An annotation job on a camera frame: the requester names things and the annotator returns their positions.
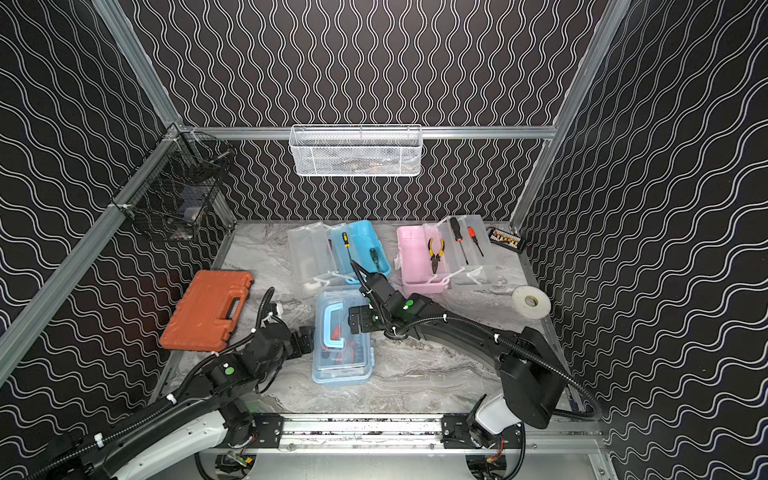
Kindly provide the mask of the light blue front toolbox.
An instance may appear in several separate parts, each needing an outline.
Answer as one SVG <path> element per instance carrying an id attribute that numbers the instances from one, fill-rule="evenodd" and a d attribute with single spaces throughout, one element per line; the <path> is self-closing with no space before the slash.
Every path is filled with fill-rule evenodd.
<path id="1" fill-rule="evenodd" d="M 349 326 L 353 307 L 367 306 L 355 288 L 333 288 L 316 297 L 312 378 L 320 385 L 348 386 L 369 380 L 374 368 L 368 333 Z"/>

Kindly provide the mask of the turquoise back toolbox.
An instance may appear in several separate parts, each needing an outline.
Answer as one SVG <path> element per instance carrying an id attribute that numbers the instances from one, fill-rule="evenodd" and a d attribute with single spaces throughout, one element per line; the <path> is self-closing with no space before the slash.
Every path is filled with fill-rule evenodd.
<path id="1" fill-rule="evenodd" d="M 353 261 L 363 269 L 378 273 L 369 249 L 378 251 L 382 274 L 388 276 L 392 267 L 374 226 L 369 220 L 327 225 L 321 222 L 300 226 L 287 233 L 291 272 L 298 290 L 305 297 L 329 288 L 359 285 L 342 241 L 346 231 L 351 243 Z"/>

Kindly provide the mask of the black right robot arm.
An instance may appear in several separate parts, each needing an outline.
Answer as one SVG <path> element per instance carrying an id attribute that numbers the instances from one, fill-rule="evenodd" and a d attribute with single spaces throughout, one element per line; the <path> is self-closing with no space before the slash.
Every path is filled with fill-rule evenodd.
<path id="1" fill-rule="evenodd" d="M 596 396 L 570 375 L 541 332 L 494 328 L 454 313 L 421 294 L 404 296 L 387 277 L 358 262 L 350 265 L 366 299 L 350 309 L 354 333 L 382 332 L 394 341 L 409 338 L 439 343 L 492 367 L 501 390 L 473 408 L 471 425 L 499 434 L 523 423 L 546 428 L 552 417 L 596 421 L 602 409 Z"/>

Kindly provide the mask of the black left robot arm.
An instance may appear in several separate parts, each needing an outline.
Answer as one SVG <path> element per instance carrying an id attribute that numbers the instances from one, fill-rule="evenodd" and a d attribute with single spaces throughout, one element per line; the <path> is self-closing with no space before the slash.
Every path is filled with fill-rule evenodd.
<path id="1" fill-rule="evenodd" d="M 116 426 L 46 449 L 32 479 L 148 479 L 179 461 L 223 445 L 241 449 L 261 437 L 242 401 L 269 390 L 285 363 L 314 350 L 314 329 L 288 327 L 272 289 L 250 333 L 196 364 L 180 385 Z"/>

